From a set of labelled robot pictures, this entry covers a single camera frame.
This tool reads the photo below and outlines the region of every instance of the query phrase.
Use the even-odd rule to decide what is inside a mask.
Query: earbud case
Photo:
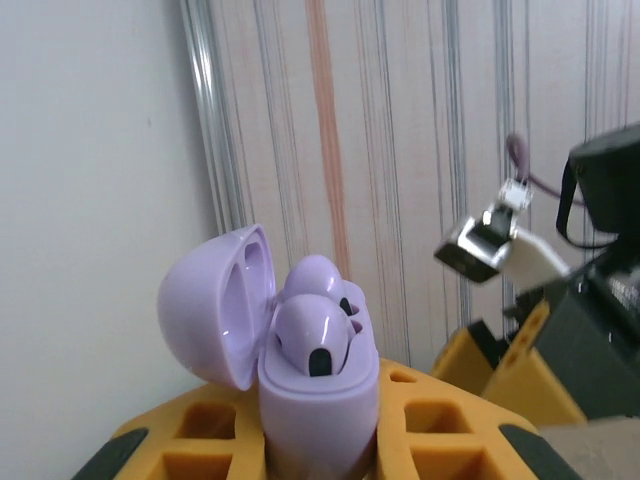
[[[248,390],[258,381],[271,467],[283,480],[362,478],[375,450],[379,356],[362,290],[344,282],[356,332],[334,375],[310,377],[280,351],[274,266],[260,225],[200,245],[165,276],[163,337],[201,379]]]

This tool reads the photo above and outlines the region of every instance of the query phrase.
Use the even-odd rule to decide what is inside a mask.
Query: purple earbud
[[[311,377],[340,373],[353,326],[335,302],[296,295],[281,305],[275,322],[282,354],[300,372]]]
[[[287,275],[282,289],[282,300],[286,301],[305,293],[322,295],[339,305],[347,315],[353,315],[342,276],[327,257],[322,255],[304,257]]]

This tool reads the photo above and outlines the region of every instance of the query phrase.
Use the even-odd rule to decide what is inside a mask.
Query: purple earbud case
[[[158,317],[171,352],[194,375],[240,390],[257,376],[268,458],[279,478],[366,473],[379,357],[362,290],[328,259],[306,257],[276,293],[263,229],[235,230],[171,268]]]

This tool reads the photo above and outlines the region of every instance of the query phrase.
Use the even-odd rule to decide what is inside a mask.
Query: beige surface
[[[640,478],[640,419],[601,420],[541,433],[584,480]]]

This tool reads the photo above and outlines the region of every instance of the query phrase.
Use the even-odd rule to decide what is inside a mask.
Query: black rubber edge
[[[489,365],[491,365],[491,368],[495,370],[500,363],[500,359],[507,351],[508,344],[498,342],[482,319],[476,320],[468,325],[467,331],[478,347],[478,350],[484,355],[484,358]]]
[[[500,425],[500,432],[540,480],[582,480],[540,435],[516,425]]]
[[[113,480],[149,433],[138,428],[112,438],[71,480]]]

